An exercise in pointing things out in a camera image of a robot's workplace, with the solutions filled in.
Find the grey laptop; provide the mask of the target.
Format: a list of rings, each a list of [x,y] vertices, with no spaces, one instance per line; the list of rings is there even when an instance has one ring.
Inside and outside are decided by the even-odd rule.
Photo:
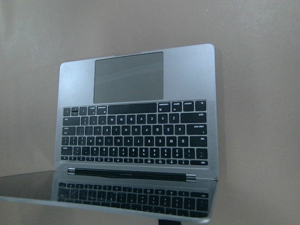
[[[202,224],[218,169],[215,48],[161,49],[61,64],[55,170],[0,198]]]

